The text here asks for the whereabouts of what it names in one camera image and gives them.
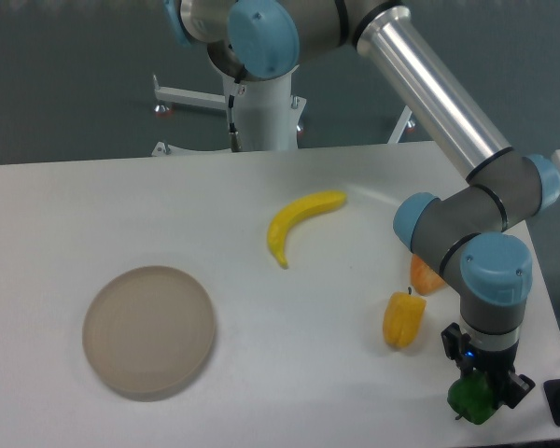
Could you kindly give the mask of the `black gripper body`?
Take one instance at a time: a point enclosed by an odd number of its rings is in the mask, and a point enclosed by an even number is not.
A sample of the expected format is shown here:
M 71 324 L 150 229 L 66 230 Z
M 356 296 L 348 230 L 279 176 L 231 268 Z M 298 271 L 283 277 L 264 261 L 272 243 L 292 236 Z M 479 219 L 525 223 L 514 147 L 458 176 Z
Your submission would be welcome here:
M 469 350 L 475 355 L 475 371 L 491 376 L 503 376 L 514 370 L 520 328 L 502 334 L 488 334 L 478 331 L 467 322 L 450 324 L 441 332 L 445 355 L 454 361 L 454 356 Z

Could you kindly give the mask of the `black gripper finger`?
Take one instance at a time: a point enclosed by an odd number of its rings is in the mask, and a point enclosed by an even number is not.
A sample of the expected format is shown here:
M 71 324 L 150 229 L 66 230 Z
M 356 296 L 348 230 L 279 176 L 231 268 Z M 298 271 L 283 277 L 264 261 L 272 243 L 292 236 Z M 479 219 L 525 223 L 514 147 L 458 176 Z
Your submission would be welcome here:
M 497 404 L 514 409 L 535 388 L 536 383 L 524 374 L 508 370 L 503 374 L 497 390 Z
M 475 369 L 475 355 L 469 350 L 455 355 L 454 362 L 460 370 L 461 378 L 471 375 Z

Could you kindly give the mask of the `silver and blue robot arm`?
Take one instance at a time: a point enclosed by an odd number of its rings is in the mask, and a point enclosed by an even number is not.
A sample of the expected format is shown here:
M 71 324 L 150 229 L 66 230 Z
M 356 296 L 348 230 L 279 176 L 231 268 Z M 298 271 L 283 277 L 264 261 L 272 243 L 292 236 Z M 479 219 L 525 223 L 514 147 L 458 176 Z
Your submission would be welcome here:
M 514 225 L 554 203 L 560 174 L 516 152 L 468 96 L 400 1 L 167 1 L 176 41 L 203 43 L 223 78 L 221 103 L 234 152 L 297 145 L 291 76 L 302 63 L 350 45 L 372 61 L 467 187 L 440 200 L 417 193 L 393 228 L 460 297 L 460 320 L 441 335 L 463 379 L 480 382 L 493 409 L 516 406 L 534 387 L 513 366 L 532 286 L 527 247 Z

